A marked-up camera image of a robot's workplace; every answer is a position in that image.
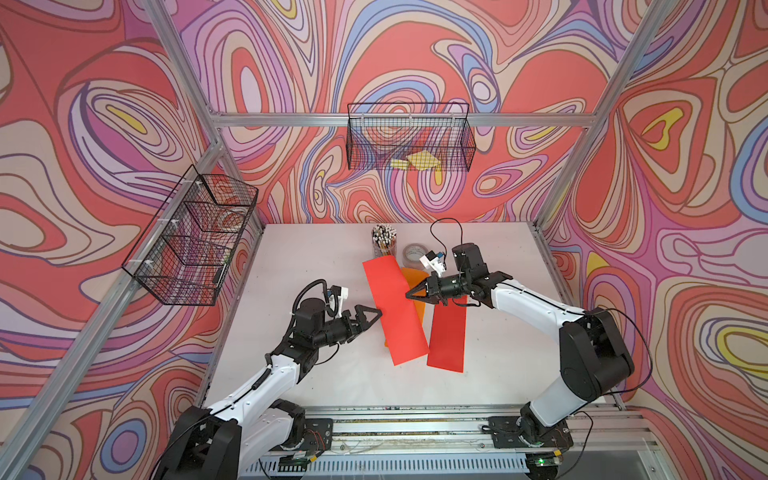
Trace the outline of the orange paper sheet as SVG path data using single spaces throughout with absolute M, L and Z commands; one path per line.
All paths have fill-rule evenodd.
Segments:
M 425 272 L 386 268 L 377 277 L 376 305 L 383 311 L 386 344 L 395 364 L 424 356 L 429 347 L 424 332 Z

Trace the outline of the red paper sheet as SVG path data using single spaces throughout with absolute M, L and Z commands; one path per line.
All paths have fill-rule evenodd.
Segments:
M 423 325 L 412 300 L 406 297 L 409 284 L 393 256 L 363 263 L 392 363 L 398 366 L 429 353 Z
M 467 308 L 460 305 L 463 300 L 449 300 L 434 308 L 427 357 L 432 368 L 464 372 Z

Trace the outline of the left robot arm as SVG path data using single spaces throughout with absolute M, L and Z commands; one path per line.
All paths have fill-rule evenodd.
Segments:
M 305 409 L 282 397 L 318 363 L 324 347 L 350 343 L 381 317 L 376 308 L 338 310 L 340 300 L 301 300 L 266 365 L 209 407 L 190 407 L 175 424 L 152 479 L 237 479 L 241 468 L 271 449 L 304 442 Z

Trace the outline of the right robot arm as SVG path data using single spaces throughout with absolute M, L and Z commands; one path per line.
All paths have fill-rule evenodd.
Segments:
M 524 286 L 507 273 L 490 271 L 474 243 L 454 247 L 452 255 L 455 274 L 433 271 L 405 297 L 446 306 L 467 296 L 474 307 L 485 305 L 523 320 L 554 339 L 559 348 L 559 376 L 522 407 L 510 434 L 528 445 L 538 444 L 568 416 L 634 373 L 632 356 L 608 310 L 571 306 Z

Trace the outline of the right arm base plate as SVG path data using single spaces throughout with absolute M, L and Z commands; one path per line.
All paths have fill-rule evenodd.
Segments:
M 539 425 L 533 417 L 492 416 L 480 426 L 483 433 L 491 436 L 497 449 L 550 449 L 567 451 L 573 439 L 565 420 L 546 427 Z

